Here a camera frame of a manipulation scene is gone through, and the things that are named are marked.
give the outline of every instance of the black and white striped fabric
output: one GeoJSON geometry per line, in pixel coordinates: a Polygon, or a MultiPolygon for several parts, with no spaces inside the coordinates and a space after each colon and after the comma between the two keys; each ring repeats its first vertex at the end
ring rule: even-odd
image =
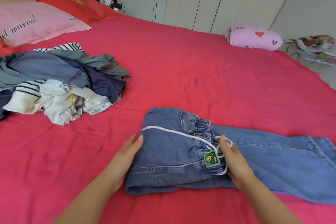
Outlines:
{"type": "Polygon", "coordinates": [[[31,95],[35,100],[40,98],[40,85],[45,83],[46,80],[36,80],[36,81],[26,81],[24,83],[18,84],[15,87],[15,91],[22,92],[31,95]]]}
{"type": "Polygon", "coordinates": [[[55,50],[55,49],[57,49],[57,50],[71,50],[71,51],[81,50],[81,51],[83,51],[82,46],[79,43],[76,43],[76,42],[71,42],[71,43],[67,43],[67,44],[64,44],[64,45],[59,45],[59,46],[49,48],[49,49],[45,49],[45,48],[34,49],[33,51],[47,52],[47,51],[55,50]]]}

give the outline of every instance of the rolled pink blanket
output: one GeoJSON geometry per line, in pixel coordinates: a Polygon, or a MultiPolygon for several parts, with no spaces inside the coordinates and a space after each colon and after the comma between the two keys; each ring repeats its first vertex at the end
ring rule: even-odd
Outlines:
{"type": "Polygon", "coordinates": [[[279,49],[283,42],[278,33],[262,26],[232,26],[223,36],[232,46],[250,49],[275,51],[279,49]]]}

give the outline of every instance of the green patch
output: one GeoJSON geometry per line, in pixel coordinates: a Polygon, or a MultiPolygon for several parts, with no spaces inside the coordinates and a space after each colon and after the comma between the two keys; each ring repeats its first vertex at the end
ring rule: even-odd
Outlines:
{"type": "Polygon", "coordinates": [[[205,152],[204,161],[207,167],[214,167],[220,165],[220,161],[217,158],[215,151],[205,152]]]}

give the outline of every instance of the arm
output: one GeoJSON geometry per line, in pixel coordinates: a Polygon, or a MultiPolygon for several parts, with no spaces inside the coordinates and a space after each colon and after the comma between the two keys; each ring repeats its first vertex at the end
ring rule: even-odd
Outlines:
{"type": "Polygon", "coordinates": [[[124,143],[104,171],[79,193],[54,224],[99,222],[107,201],[122,186],[126,172],[142,145],[143,136],[133,143],[134,139],[135,135],[124,143]]]}
{"type": "Polygon", "coordinates": [[[253,173],[238,148],[230,149],[225,136],[219,144],[229,167],[228,175],[237,189],[243,192],[260,224],[303,224],[253,173]]]}

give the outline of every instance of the bed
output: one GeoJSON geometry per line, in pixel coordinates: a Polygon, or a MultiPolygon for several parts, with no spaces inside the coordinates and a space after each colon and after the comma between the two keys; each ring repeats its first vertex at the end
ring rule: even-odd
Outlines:
{"type": "MultiPolygon", "coordinates": [[[[42,112],[0,122],[1,223],[51,223],[139,133],[152,107],[177,107],[212,124],[286,136],[329,137],[336,143],[336,91],[284,52],[230,46],[221,35],[194,32],[126,15],[21,51],[78,42],[92,56],[109,53],[130,72],[122,100],[66,126],[42,112]]],[[[306,224],[336,222],[336,205],[277,194],[306,224]]],[[[254,224],[236,189],[181,189],[130,196],[122,187],[101,223],[254,224]]]]}

